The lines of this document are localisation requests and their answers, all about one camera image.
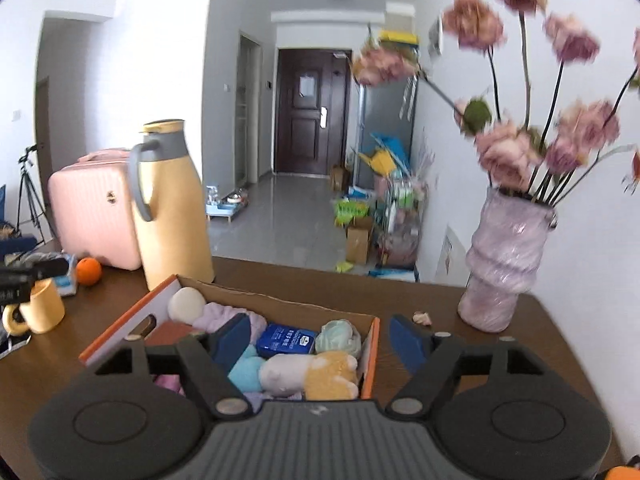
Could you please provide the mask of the yellow thermos jug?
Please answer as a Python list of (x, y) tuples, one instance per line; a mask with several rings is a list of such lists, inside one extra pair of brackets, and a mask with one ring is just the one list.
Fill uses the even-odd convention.
[(171, 275), (211, 283), (204, 188), (184, 121), (148, 122), (142, 136), (129, 154), (128, 183), (146, 284), (153, 289)]

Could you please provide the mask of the red cardboard box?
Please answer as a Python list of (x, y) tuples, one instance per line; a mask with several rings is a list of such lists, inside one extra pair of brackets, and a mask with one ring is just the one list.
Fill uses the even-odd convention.
[(143, 296), (81, 352), (79, 361), (89, 366), (104, 358), (128, 340), (132, 331), (148, 318), (156, 323), (150, 333), (152, 341), (162, 346), (176, 344), (183, 336), (179, 334), (177, 324), (169, 319), (169, 300), (181, 289), (189, 287), (196, 289), (206, 300), (242, 310), (224, 323), (217, 336), (202, 328), (196, 330), (203, 336), (209, 353), (212, 356), (222, 356), (222, 362), (226, 365), (237, 358), (250, 343), (250, 312), (261, 315), (268, 322), (305, 330), (318, 330), (327, 322), (340, 318), (351, 322), (360, 336), (363, 336), (357, 368), (359, 397), (361, 400), (368, 400), (372, 396), (381, 325), (381, 321), (375, 316), (337, 311), (316, 304), (301, 304), (257, 292), (242, 292), (193, 281), (180, 275), (171, 276)]

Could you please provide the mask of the purple textured vase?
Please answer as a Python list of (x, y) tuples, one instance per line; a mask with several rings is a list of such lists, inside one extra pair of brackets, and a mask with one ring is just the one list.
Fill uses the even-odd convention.
[(544, 245), (555, 227), (553, 208), (488, 188), (465, 257), (470, 276), (458, 304), (462, 321), (490, 334), (510, 325), (518, 297), (536, 282)]

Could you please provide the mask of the green soft ball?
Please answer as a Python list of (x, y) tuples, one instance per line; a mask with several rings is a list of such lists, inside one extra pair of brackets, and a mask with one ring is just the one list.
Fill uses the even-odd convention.
[(355, 325), (346, 318), (324, 324), (314, 342), (314, 351), (317, 354), (328, 351), (344, 351), (355, 359), (359, 359), (361, 350), (361, 335)]

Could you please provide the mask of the blue tissue pack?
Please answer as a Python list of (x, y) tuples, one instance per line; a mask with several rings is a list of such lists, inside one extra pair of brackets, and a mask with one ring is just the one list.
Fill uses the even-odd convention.
[(264, 359), (276, 354), (311, 354), (317, 336), (313, 330), (270, 323), (257, 339), (255, 348)]

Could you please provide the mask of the purple knit pouch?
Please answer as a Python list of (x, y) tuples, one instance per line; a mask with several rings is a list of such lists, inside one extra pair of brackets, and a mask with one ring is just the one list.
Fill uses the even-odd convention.
[(290, 396), (273, 396), (268, 392), (244, 392), (243, 396), (250, 401), (250, 404), (260, 405), (262, 402), (269, 400), (276, 401), (300, 401), (303, 400), (304, 396), (301, 392), (296, 392), (291, 394)]

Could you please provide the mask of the purple satin bow scrunchie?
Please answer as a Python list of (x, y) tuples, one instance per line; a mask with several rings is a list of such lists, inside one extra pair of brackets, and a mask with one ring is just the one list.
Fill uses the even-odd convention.
[(179, 375), (157, 375), (154, 378), (154, 384), (160, 388), (164, 388), (174, 393), (178, 393), (180, 396), (184, 396)]

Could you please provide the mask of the yellow ceramic mug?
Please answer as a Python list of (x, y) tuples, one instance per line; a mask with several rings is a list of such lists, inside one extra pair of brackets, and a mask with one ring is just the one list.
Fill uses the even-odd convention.
[(37, 282), (26, 304), (10, 304), (3, 309), (3, 328), (10, 336), (27, 332), (44, 334), (63, 321), (65, 307), (52, 278)]

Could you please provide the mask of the red layered sponge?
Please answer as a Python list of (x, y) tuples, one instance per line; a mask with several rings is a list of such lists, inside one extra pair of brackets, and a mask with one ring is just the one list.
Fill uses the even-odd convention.
[(167, 346), (168, 344), (175, 344), (183, 337), (197, 332), (198, 330), (191, 325), (169, 320), (154, 328), (145, 337), (144, 343), (147, 346)]

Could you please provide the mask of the orange fruit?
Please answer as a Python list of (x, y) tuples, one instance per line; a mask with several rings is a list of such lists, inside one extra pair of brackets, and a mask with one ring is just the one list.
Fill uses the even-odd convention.
[(86, 257), (78, 261), (76, 266), (76, 280), (81, 286), (93, 286), (102, 278), (102, 264), (95, 258)]

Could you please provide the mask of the brown cardboard carton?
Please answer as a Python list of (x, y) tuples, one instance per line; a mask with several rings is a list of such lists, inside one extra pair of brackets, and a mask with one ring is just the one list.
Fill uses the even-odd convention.
[(364, 266), (369, 258), (371, 235), (374, 221), (372, 217), (352, 219), (346, 230), (345, 259), (349, 263)]

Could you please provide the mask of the yellow white plush toy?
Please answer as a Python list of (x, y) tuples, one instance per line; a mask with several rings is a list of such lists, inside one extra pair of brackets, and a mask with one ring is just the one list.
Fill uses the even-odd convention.
[(359, 396), (358, 361), (344, 351), (277, 354), (259, 370), (262, 390), (275, 398), (350, 401)]

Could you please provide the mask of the white board leaning wall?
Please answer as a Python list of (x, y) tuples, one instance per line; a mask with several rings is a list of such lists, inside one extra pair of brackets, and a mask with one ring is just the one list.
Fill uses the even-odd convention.
[(446, 227), (442, 249), (438, 258), (434, 282), (439, 285), (464, 287), (468, 284), (470, 271), (466, 265), (468, 250), (450, 226)]

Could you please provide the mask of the dark brown door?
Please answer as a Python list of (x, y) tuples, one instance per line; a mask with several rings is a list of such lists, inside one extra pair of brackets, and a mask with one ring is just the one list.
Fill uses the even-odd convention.
[(281, 49), (274, 121), (274, 171), (326, 177), (343, 163), (349, 50)]

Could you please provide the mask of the white round sponge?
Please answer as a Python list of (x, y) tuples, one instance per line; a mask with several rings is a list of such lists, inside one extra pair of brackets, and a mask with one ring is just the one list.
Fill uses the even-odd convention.
[(193, 287), (183, 287), (177, 290), (169, 299), (167, 312), (171, 321), (192, 325), (204, 313), (206, 300)]

